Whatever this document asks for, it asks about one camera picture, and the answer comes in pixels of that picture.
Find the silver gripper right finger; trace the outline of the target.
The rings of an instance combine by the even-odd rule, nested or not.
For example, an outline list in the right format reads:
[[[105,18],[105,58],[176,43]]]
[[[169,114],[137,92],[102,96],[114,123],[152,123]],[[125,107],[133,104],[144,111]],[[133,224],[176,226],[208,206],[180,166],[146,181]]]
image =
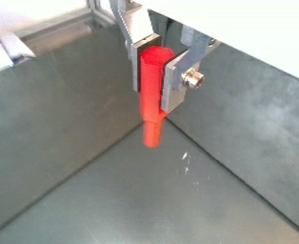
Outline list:
[[[187,49],[165,64],[162,79],[161,110],[171,112],[184,101],[188,89],[196,90],[204,82],[201,61],[220,46],[220,41],[183,26],[180,42]]]

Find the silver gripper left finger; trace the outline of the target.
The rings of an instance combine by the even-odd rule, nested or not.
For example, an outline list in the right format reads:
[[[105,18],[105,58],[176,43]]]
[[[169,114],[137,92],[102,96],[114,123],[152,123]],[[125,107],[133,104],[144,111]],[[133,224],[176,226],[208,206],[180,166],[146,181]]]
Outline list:
[[[161,45],[161,36],[153,32],[149,11],[133,0],[109,0],[112,12],[125,38],[128,58],[132,62],[133,90],[140,90],[140,53],[148,47]]]

